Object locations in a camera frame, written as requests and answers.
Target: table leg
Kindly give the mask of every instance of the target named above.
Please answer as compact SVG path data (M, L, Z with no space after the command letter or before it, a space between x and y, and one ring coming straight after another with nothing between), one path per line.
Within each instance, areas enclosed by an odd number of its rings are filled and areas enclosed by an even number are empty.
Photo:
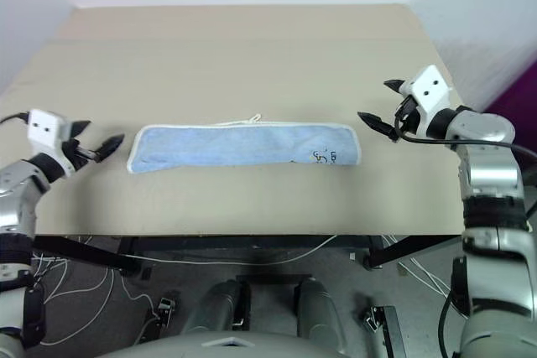
M369 256L366 256L363 260L363 266L368 270L380 268L384 263L409 259L419 253L430 251L435 247L450 245L459 241L459 239L459 235L407 236L392 246L385 247L384 249L370 250Z
M63 236L36 236L34 248L80 262L116 268L127 276L138 273L141 268L140 262L136 259L72 241Z

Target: blue towel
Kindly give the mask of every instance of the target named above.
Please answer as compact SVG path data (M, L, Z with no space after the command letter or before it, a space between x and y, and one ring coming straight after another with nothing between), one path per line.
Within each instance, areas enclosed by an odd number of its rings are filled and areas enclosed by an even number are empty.
M180 166L356 165L359 160L357 135L349 126L263 122L145 127L134 140L127 168L137 174Z

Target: beige tabletop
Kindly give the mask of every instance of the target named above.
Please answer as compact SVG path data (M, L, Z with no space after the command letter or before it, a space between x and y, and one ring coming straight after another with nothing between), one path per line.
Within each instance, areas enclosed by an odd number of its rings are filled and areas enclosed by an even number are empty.
M402 99L383 81L429 64L446 73L400 5L93 8L75 11L32 58L0 111L91 119L80 137L88 148L126 133L105 163L54 183L38 207L39 234L456 234L457 156L393 144L357 118L365 111L391 122ZM350 125L362 162L126 169L144 125L256 113ZM30 157L19 122L1 127L0 143L2 165Z

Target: table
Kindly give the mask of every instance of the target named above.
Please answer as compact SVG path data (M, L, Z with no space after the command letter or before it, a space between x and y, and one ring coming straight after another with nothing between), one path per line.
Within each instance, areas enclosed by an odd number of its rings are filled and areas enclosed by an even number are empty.
M204 6L75 10L2 99L93 123L88 148L126 133L102 165L61 180L40 202L37 233L119 236L453 235L458 158L391 143L357 111L391 121L383 86L445 66L402 5ZM452 102L460 100L453 91ZM156 123L247 119L338 122L357 132L357 167L275 164L129 174L136 132ZM0 131L0 164L29 157L25 128Z

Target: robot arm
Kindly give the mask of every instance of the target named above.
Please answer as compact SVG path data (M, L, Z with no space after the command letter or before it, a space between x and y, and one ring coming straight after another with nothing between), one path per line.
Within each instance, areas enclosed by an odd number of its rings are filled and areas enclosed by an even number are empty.
M57 179L89 160L101 162L123 141L123 135L110 137L90 151L75 139L89 121L70 122L40 110L21 116L28 117L35 155L0 170L0 358L23 356L23 348L45 334L43 289L34 283L31 265L35 206Z
M464 106L450 109L451 89L433 65L412 80L384 84L404 100L395 112L393 127L359 112L370 128L394 142L402 138L445 144L461 159L465 256L453 262L451 297L470 319L460 356L534 356L537 261L524 211L522 177L510 149L516 148L511 145L513 125L503 117Z

